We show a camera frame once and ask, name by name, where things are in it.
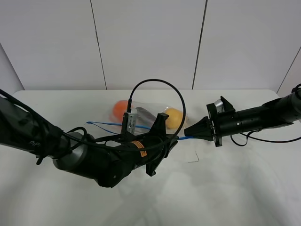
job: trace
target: orange ball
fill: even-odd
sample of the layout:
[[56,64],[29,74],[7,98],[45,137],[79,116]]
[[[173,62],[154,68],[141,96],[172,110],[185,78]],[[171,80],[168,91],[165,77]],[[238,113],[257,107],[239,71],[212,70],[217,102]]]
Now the orange ball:
[[116,119],[120,123],[122,123],[123,114],[126,111],[127,111],[127,100],[120,100],[114,105],[112,113],[116,117]]

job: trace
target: white table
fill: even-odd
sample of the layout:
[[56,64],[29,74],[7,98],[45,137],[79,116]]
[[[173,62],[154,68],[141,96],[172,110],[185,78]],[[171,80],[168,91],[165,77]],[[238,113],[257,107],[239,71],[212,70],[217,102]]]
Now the white table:
[[[207,116],[206,104],[227,98],[242,110],[277,98],[269,90],[182,90],[192,121]],[[15,97],[63,130],[101,121],[129,90],[19,91]],[[134,101],[181,108],[172,90],[138,90]],[[85,125],[96,137],[106,132]],[[299,122],[255,134],[286,140],[301,136]],[[243,143],[245,138],[235,139]],[[223,138],[184,140],[154,177],[134,170],[116,187],[56,169],[51,159],[0,147],[1,226],[266,226],[301,224],[301,142],[246,147]]]

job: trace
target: plastic bag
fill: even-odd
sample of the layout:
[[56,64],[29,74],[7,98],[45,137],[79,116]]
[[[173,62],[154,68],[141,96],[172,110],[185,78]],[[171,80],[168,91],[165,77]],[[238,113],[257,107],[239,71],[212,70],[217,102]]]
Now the plastic bag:
[[[152,127],[158,113],[166,113],[169,115],[166,121],[166,133],[173,134],[178,129],[183,112],[168,105],[163,104],[147,104],[140,102],[132,102],[131,109],[136,109],[138,112],[135,134],[142,134],[148,132]],[[123,114],[127,109],[127,100],[120,100],[116,102],[108,111],[106,116],[103,116],[102,122],[112,122],[122,124]],[[184,129],[189,127],[189,118],[186,114],[185,123],[179,133],[179,136],[184,136]],[[121,132],[120,126],[106,126],[106,129],[115,133]]]

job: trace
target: orange warning label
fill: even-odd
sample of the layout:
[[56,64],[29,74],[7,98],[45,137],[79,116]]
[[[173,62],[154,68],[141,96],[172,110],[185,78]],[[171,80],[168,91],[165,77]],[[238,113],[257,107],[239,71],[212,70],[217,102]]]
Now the orange warning label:
[[146,151],[140,151],[140,154],[141,154],[141,157],[144,157],[144,156],[147,155],[147,154],[146,154]]

